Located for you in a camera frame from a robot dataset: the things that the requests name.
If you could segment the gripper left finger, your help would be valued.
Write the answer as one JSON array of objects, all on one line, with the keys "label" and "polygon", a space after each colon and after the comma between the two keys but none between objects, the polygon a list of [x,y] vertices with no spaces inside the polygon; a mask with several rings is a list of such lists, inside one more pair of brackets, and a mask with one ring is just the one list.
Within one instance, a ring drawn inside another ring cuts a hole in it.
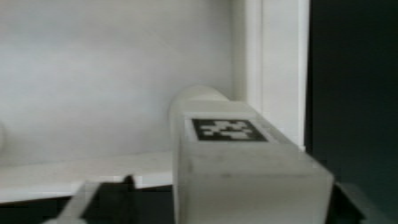
[{"label": "gripper left finger", "polygon": [[43,224],[139,224],[136,179],[86,182],[59,216]]}]

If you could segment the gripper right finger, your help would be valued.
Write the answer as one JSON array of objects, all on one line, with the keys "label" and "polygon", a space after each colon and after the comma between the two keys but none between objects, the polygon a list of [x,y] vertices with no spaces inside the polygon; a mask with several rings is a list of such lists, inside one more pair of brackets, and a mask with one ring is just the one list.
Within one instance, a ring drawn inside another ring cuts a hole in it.
[{"label": "gripper right finger", "polygon": [[326,224],[377,224],[381,216],[360,187],[338,182],[333,187]]}]

